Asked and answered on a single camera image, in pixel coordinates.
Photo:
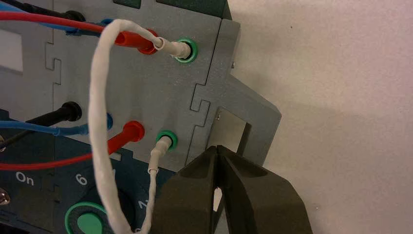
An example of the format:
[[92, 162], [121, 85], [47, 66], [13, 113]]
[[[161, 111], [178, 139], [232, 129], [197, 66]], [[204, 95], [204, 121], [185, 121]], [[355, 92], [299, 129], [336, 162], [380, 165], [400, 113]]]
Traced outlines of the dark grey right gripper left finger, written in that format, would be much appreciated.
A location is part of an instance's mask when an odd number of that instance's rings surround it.
[[172, 176], [155, 201], [153, 234], [211, 234], [217, 148], [211, 146]]

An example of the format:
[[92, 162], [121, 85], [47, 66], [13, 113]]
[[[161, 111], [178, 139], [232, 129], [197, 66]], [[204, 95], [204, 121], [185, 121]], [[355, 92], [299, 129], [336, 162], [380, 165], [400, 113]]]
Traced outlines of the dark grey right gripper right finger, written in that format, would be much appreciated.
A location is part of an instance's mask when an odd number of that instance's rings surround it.
[[219, 145], [217, 185], [231, 234], [311, 234], [303, 200], [285, 178]]

